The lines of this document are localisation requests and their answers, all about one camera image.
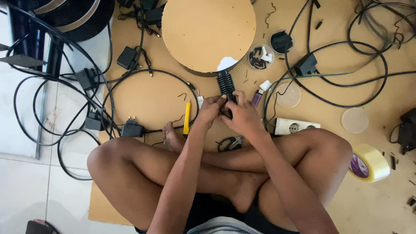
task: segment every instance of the hand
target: hand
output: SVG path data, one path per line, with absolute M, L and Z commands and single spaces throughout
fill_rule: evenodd
M 228 101 L 225 104 L 225 107 L 233 112 L 233 119 L 230 119 L 225 115 L 220 115 L 221 120 L 226 123 L 229 128 L 236 133 L 243 135 L 249 141 L 252 137 L 266 133 L 257 110 L 251 102 L 247 101 L 245 93 L 236 90 L 233 92 L 233 95 L 236 96 L 238 104 L 235 104 L 232 101 Z
M 202 124 L 207 126 L 207 129 L 210 129 L 214 119 L 218 116 L 221 106 L 224 105 L 226 101 L 226 95 L 206 98 L 199 110 L 195 124 Z

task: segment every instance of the round plastic container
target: round plastic container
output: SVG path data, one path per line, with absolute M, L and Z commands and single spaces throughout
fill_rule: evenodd
M 350 133 L 361 133 L 368 127 L 367 113 L 361 108 L 351 108 L 342 115 L 342 126 Z
M 292 107 L 295 107 L 300 102 L 301 94 L 300 94 L 299 87 L 296 84 L 294 84 L 294 82 L 292 82 L 289 87 L 287 87 L 288 85 L 289 83 L 285 83 L 285 84 L 279 85 L 279 87 L 276 88 L 275 94 L 277 92 L 283 94 L 283 95 L 276 94 L 277 95 L 276 101 L 282 107 L 292 108 Z
M 255 49 L 255 48 L 261 48 L 261 47 L 263 47 L 263 46 L 264 46 L 264 48 L 266 49 L 267 54 L 271 54 L 271 55 L 272 55 L 272 61 L 271 61 L 271 62 L 269 62 L 269 63 L 265 62 L 265 67 L 259 67 L 259 66 L 256 66 L 256 65 L 255 65 L 256 67 L 258 67 L 258 68 L 256 68 L 256 67 L 254 67 L 254 66 L 251 64 L 250 54 L 251 54 L 251 52 L 253 52 L 253 53 L 254 53 L 254 49 Z M 261 50 L 260 50 L 260 53 L 261 53 L 261 54 L 259 55 L 259 52 L 258 52 L 258 51 L 256 51 L 256 55 L 254 55 L 254 57 L 258 58 L 258 60 L 261 60 L 261 55 L 262 55 L 262 51 L 261 51 Z M 256 71 L 261 71 L 261 70 L 268 69 L 270 66 L 272 66 L 273 62 L 275 61 L 275 53 L 274 53 L 274 50 L 273 50 L 270 46 L 268 46 L 268 45 L 256 45 L 256 46 L 253 46 L 253 47 L 250 49 L 250 51 L 248 52 L 247 61 L 248 61 L 248 64 L 250 65 L 250 67 L 251 67 L 252 69 L 256 70 Z
M 274 34 L 278 33 L 278 32 L 283 32 L 283 31 L 286 31 L 286 34 L 289 34 L 289 31 L 287 31 L 287 30 L 286 30 L 286 29 L 284 29 L 284 28 L 281 28 L 281 29 L 276 30 L 276 31 L 272 34 L 272 36 L 273 36 Z M 288 49 L 287 49 L 287 50 L 288 50 L 288 52 L 287 52 L 287 53 L 290 53 L 290 52 L 293 50 L 293 48 L 295 47 L 295 39 L 293 38 L 293 36 L 292 36 L 292 35 L 291 35 L 290 37 L 292 38 L 292 43 L 293 43 L 293 45 L 292 45 L 292 47 L 291 47 L 291 48 L 288 48 Z M 273 47 L 272 47 L 272 37 L 270 37 L 269 44 L 270 44 L 270 47 L 272 48 L 272 50 L 273 50 L 275 53 L 280 54 L 280 55 L 284 55 L 284 54 L 285 54 L 285 53 L 279 53 L 279 52 L 277 52 L 276 50 L 274 50 L 274 49 L 273 49 Z

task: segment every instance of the scissors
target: scissors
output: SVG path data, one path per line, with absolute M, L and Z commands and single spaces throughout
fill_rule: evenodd
M 244 136 L 225 138 L 220 143 L 218 143 L 218 152 L 225 152 L 233 149 L 241 149 L 241 144 L 243 143 L 243 140 Z M 221 149 L 222 145 L 227 141 L 230 141 L 230 143 L 228 143 L 225 146 L 225 148 Z

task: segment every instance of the round cardboard disc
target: round cardboard disc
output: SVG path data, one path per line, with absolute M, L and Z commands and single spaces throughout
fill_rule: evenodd
M 236 64 L 250 49 L 255 27 L 250 0 L 169 0 L 162 17 L 169 52 L 197 72 Z

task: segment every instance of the white power strip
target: white power strip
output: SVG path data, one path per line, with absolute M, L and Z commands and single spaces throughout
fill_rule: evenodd
M 321 128 L 320 124 L 276 118 L 275 135 L 289 135 L 307 128 Z

